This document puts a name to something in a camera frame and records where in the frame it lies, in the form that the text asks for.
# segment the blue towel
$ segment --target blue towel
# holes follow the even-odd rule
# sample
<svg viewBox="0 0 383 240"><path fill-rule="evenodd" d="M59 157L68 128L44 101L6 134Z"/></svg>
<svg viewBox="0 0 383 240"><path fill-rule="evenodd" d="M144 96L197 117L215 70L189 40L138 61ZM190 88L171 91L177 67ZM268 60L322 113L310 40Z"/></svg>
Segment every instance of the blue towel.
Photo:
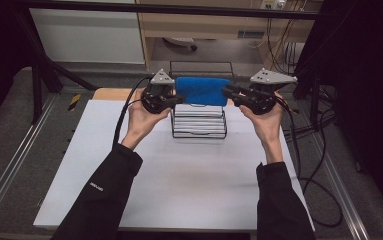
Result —
<svg viewBox="0 0 383 240"><path fill-rule="evenodd" d="M229 80L221 78L178 77L175 88L176 93L185 95L184 103L226 106L228 99L222 88L228 83Z"/></svg>

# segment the black panel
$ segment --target black panel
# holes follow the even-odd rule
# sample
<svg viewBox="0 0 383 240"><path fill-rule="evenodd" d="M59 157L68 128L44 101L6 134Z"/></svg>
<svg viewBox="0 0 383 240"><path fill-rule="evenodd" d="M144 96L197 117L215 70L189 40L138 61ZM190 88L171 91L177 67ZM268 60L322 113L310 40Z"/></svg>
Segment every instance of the black panel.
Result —
<svg viewBox="0 0 383 240"><path fill-rule="evenodd" d="M337 87L339 123L357 160L383 193L383 2L358 1L349 10L329 32L320 25L312 29L297 67L295 95L309 92L314 73L320 84Z"/></svg>

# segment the white tabletop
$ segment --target white tabletop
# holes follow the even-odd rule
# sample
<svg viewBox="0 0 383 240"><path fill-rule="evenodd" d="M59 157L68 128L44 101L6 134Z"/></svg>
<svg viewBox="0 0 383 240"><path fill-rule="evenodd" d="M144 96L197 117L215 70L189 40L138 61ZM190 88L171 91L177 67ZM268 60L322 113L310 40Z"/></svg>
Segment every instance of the white tabletop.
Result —
<svg viewBox="0 0 383 240"><path fill-rule="evenodd" d="M63 220L86 181L110 152L123 104L88 102L34 226L55 229ZM264 151L250 120L238 108L226 106L225 113L225 139L173 138L168 117L138 145L136 152L144 163L134 180L121 229L257 229L256 167L266 163ZM281 143L293 188L306 207L282 134Z"/></svg>

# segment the person's right hand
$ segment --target person's right hand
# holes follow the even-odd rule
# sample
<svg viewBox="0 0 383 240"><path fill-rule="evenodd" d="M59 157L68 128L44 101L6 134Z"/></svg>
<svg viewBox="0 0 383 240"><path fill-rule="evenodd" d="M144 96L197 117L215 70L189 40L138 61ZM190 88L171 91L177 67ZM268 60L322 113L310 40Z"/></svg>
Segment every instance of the person's right hand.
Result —
<svg viewBox="0 0 383 240"><path fill-rule="evenodd" d="M266 159L268 163L282 162L282 148L279 140L279 130L281 127L282 107L278 103L268 113L262 115L255 115L251 109L241 105L241 112L246 116L254 125L257 137L260 139L263 148L266 152Z"/></svg>
<svg viewBox="0 0 383 240"><path fill-rule="evenodd" d="M279 129L282 119L282 107L278 103L268 113L255 115L248 107L241 105L241 112L254 125L254 130L262 143L268 143L279 140Z"/></svg>

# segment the black jacket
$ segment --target black jacket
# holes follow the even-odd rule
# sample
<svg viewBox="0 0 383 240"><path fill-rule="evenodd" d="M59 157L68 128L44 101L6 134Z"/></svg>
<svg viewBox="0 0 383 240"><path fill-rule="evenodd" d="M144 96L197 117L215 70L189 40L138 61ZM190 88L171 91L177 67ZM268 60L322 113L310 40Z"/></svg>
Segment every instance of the black jacket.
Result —
<svg viewBox="0 0 383 240"><path fill-rule="evenodd" d="M53 240L113 240L141 157L117 145L85 184ZM259 165L257 239L315 239L285 163Z"/></svg>

